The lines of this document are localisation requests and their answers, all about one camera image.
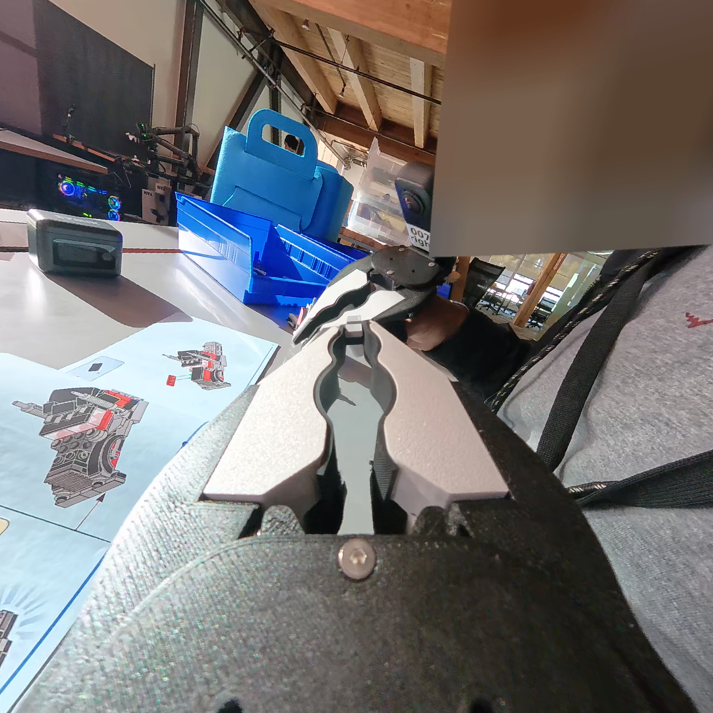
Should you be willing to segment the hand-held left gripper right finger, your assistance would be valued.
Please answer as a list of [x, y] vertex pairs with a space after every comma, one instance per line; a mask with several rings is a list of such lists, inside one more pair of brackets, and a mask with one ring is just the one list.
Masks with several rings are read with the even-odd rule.
[[506, 498], [508, 485], [453, 383], [376, 322], [364, 325], [382, 410], [371, 462], [376, 534], [407, 533], [426, 508]]

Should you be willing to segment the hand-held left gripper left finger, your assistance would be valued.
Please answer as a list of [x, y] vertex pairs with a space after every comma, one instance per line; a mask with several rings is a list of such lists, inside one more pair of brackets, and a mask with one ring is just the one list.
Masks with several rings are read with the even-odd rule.
[[203, 490], [210, 501], [284, 505], [308, 533], [338, 533], [346, 486], [328, 410], [340, 396], [342, 327], [323, 329], [265, 378]]

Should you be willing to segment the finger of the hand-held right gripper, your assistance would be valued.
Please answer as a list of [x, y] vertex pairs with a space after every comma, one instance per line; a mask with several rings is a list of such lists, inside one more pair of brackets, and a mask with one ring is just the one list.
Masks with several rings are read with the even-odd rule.
[[292, 343], [307, 341], [347, 309], [364, 305], [371, 292], [370, 272], [370, 267], [348, 266], [338, 273], [305, 312], [294, 330]]
[[401, 342], [406, 342], [406, 320], [415, 316], [431, 297], [431, 290], [377, 289], [356, 308], [359, 321], [373, 320]]

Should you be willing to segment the blue plastic parts bin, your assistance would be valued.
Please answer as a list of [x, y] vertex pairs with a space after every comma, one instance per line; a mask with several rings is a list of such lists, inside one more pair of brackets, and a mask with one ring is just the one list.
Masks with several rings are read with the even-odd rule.
[[275, 226], [274, 246], [265, 248], [269, 272], [280, 278], [327, 284], [351, 263], [369, 253], [358, 247], [342, 245]]
[[275, 277], [265, 248], [277, 233], [271, 221], [175, 194], [179, 248], [193, 263], [246, 305], [304, 306], [327, 284]]

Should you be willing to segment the light blue instruction booklet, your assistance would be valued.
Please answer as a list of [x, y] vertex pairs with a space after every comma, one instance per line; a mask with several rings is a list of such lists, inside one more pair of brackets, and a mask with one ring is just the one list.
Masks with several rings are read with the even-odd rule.
[[278, 346], [161, 322], [62, 369], [1, 354], [1, 711], [72, 626], [133, 506]]

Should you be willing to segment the person's right forearm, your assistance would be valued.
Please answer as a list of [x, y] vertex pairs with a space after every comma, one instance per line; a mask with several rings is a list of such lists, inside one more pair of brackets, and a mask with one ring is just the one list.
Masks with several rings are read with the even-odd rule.
[[481, 401], [494, 396], [531, 357], [534, 343], [520, 339], [509, 324], [468, 310], [456, 333], [426, 352]]

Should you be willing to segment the person's right hand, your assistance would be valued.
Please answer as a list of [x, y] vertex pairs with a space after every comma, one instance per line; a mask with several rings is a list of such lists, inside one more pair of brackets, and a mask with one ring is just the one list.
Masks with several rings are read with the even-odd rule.
[[404, 321], [406, 345], [430, 352], [451, 339], [468, 316], [468, 307], [437, 294]]

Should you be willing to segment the blue felt bag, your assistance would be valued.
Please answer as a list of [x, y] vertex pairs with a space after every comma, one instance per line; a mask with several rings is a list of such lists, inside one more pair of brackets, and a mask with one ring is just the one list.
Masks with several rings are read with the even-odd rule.
[[[303, 154], [264, 140], [267, 126], [301, 139]], [[225, 127], [210, 202], [335, 242], [352, 192], [338, 170], [318, 160], [315, 137], [298, 121], [261, 109], [245, 133]]]

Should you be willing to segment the dark grey cube device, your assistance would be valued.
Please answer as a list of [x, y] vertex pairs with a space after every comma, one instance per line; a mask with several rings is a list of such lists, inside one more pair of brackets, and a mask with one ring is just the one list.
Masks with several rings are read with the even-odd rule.
[[26, 212], [31, 261], [45, 274], [119, 277], [123, 237], [100, 219]]

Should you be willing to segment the rainbow lit computer case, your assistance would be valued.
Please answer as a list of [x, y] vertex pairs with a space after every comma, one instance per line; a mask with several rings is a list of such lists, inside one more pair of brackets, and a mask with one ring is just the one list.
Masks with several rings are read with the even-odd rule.
[[81, 218], [123, 220], [121, 189], [100, 176], [57, 172], [50, 179], [53, 211]]

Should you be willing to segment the long wooden table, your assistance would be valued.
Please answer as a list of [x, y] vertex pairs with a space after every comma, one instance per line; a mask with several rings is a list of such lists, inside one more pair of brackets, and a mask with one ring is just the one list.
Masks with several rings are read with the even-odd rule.
[[103, 175], [109, 173], [108, 168], [105, 166], [88, 161], [82, 157], [74, 156], [66, 151], [48, 146], [38, 140], [25, 137], [4, 128], [1, 129], [1, 149], [6, 152], [47, 160], [92, 173]]

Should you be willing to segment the black wall screen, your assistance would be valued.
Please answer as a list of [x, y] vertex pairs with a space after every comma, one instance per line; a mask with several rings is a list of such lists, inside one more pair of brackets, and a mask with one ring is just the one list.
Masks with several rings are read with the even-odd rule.
[[150, 119], [153, 68], [50, 1], [33, 3], [41, 132], [128, 155]]

